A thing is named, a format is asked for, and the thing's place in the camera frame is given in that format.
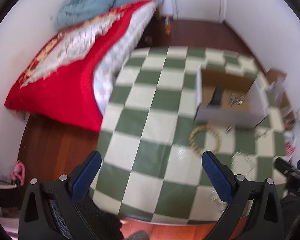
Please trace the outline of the white cardboard jewelry box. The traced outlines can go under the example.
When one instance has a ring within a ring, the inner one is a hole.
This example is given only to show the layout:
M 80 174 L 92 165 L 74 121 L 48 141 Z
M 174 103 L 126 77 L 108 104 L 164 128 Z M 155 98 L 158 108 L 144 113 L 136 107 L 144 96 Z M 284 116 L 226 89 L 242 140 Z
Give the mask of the white cardboard jewelry box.
M 267 117 L 268 107 L 267 95 L 256 76 L 198 68 L 195 122 L 252 129 Z

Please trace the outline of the white red plastic bag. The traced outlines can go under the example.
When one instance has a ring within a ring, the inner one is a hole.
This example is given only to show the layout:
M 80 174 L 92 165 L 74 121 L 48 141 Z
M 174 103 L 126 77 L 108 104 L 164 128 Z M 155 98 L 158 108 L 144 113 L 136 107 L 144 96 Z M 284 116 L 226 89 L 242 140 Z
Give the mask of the white red plastic bag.
M 293 157 L 294 153 L 296 152 L 297 136 L 293 130 L 289 130 L 289 131 L 284 131 L 283 138 L 285 142 L 286 157 L 287 160 L 290 161 L 290 159 Z

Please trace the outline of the pink cloth item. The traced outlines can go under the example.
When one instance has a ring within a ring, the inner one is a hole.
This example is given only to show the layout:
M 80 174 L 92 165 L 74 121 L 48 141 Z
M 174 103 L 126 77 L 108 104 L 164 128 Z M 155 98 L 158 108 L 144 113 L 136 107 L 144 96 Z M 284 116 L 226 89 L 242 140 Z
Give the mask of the pink cloth item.
M 25 165 L 20 160 L 16 162 L 14 171 L 10 174 L 10 178 L 14 183 L 19 182 L 20 186 L 25 184 Z

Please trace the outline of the brown cardboard box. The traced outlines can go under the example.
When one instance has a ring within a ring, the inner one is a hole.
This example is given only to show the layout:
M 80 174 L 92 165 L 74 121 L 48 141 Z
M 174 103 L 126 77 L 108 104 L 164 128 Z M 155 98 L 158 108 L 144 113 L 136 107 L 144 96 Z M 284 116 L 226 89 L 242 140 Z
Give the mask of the brown cardboard box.
M 270 98 L 279 108 L 283 125 L 286 131 L 291 131 L 296 123 L 293 106 L 286 92 L 285 80 L 287 73 L 281 70 L 270 68 L 266 73 L 266 79 L 270 85 Z

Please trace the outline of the green checkered tablecloth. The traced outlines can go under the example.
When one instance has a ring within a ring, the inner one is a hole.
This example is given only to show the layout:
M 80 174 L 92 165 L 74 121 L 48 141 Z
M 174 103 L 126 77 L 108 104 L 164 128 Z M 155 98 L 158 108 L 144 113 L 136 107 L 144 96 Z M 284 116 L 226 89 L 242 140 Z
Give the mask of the green checkered tablecloth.
M 209 48 L 143 48 L 123 65 L 103 117 L 103 164 L 90 187 L 101 210 L 160 224 L 217 221 L 219 200 L 192 150 L 199 68 L 253 77 L 268 89 L 252 57 Z

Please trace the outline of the red patterned blanket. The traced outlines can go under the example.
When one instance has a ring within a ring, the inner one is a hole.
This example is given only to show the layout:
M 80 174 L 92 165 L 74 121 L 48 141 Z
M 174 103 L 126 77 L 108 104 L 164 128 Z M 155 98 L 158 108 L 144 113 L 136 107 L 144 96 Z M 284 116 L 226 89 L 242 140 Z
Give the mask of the red patterned blanket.
M 103 114 L 94 97 L 94 70 L 123 36 L 132 13 L 150 1 L 124 4 L 61 30 L 18 77 L 5 107 L 98 132 Z

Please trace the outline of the diamond patterned mattress sheet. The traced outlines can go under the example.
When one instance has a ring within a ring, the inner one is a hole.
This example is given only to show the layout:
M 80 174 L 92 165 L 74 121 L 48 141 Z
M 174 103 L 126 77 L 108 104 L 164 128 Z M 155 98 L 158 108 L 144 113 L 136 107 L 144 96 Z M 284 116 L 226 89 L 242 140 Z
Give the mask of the diamond patterned mattress sheet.
M 119 73 L 123 63 L 137 46 L 157 7 L 157 2 L 150 1 L 133 12 L 123 36 L 114 43 L 96 66 L 93 74 L 93 91 L 101 114 L 105 113 L 109 102 L 116 80 L 115 75 Z

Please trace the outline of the orange drink bottle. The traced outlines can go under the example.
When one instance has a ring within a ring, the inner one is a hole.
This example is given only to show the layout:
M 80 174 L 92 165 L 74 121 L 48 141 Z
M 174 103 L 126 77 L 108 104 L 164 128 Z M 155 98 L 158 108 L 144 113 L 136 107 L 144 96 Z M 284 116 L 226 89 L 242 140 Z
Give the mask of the orange drink bottle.
M 170 36 L 171 35 L 171 22 L 170 22 L 170 18 L 169 17 L 166 17 L 165 18 L 165 34 L 167 36 Z

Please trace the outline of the small tape roll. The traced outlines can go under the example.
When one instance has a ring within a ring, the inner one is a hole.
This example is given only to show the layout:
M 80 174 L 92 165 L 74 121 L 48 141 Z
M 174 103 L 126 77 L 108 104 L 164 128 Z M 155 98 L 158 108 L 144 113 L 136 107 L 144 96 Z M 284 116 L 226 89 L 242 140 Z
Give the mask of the small tape roll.
M 152 43 L 152 37 L 151 36 L 146 36 L 145 37 L 145 43 L 151 44 Z

